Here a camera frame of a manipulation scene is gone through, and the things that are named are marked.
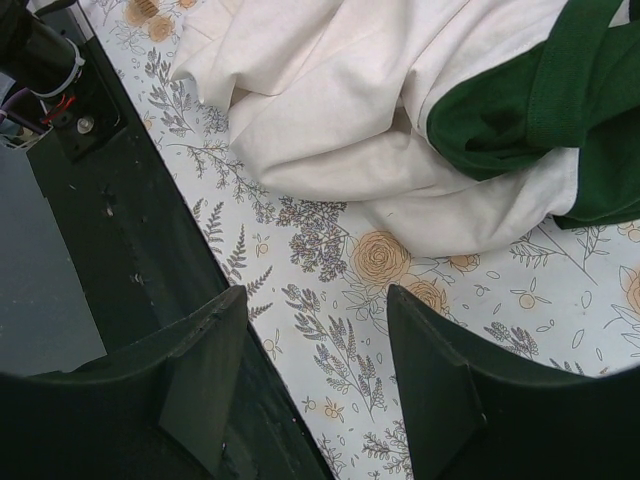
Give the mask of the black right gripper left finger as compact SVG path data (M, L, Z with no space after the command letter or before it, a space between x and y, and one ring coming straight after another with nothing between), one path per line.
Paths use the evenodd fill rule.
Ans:
M248 323L243 287L71 372L1 377L5 479L211 479Z

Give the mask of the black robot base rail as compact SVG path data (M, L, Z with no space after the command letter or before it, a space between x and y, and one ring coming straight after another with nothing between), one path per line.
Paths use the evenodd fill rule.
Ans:
M105 348L127 347L232 286L83 12L35 21L47 57L83 58L77 104L29 161ZM250 324L211 479L327 479L330 470Z

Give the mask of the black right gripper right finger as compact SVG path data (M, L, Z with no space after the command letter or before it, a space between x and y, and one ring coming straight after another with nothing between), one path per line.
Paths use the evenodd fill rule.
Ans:
M418 479L635 479L639 372L517 356L392 286L387 318Z

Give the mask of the green and grey raglan shirt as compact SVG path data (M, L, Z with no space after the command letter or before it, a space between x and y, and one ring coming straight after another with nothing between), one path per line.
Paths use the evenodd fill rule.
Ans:
M173 75L266 189L416 256L639 216L635 1L207 1Z

